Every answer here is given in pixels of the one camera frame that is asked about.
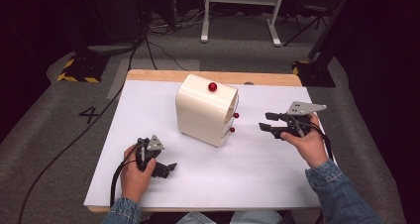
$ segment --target denim jacket sleeve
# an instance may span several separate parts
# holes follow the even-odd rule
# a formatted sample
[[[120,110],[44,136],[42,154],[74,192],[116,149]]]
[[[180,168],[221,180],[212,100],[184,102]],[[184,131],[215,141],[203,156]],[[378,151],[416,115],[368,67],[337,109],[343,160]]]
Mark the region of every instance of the denim jacket sleeve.
[[[114,203],[101,224],[139,224],[140,215],[140,207],[136,202],[121,197]]]
[[[333,161],[308,169],[306,177],[318,195],[328,224],[383,223]]]

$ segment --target white paper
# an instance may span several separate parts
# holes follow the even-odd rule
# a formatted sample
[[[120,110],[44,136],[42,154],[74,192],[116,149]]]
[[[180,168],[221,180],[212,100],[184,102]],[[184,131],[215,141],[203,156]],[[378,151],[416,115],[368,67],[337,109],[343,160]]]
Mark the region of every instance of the white paper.
[[[180,82],[126,81],[85,206],[109,206],[115,169],[138,138],[157,135],[164,165],[177,163],[168,178],[152,178],[141,206],[154,210],[292,209],[319,207],[305,176],[308,165],[296,149],[260,130],[265,112],[285,113],[293,101],[311,102],[305,87],[231,84],[239,89],[233,127],[222,148],[180,134],[175,96]],[[121,195],[117,183],[116,197]]]

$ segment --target red knob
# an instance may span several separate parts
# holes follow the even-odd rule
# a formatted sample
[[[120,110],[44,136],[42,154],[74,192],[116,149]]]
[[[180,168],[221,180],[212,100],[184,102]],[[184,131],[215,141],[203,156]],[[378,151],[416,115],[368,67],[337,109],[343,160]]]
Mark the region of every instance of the red knob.
[[[214,92],[217,89],[217,84],[215,82],[209,83],[209,90],[210,92]]]

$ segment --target white box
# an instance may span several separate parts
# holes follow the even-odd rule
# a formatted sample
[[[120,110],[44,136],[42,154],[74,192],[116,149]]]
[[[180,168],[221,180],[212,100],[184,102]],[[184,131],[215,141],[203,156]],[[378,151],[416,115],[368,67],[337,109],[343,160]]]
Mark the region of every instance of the white box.
[[[217,86],[214,91],[211,83]],[[189,74],[175,99],[178,130],[221,147],[230,133],[237,105],[237,88]]]

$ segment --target person's right hand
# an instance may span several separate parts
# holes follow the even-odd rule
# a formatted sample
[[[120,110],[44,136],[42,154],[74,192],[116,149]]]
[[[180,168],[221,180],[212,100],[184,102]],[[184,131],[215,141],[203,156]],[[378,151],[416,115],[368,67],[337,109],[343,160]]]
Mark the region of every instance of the person's right hand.
[[[318,116],[314,113],[308,115],[310,121],[319,126]],[[282,132],[280,137],[295,146],[300,156],[305,160],[311,168],[315,168],[328,160],[327,153],[324,148],[324,140],[317,131],[311,129],[311,131],[304,136],[295,137],[289,133]]]

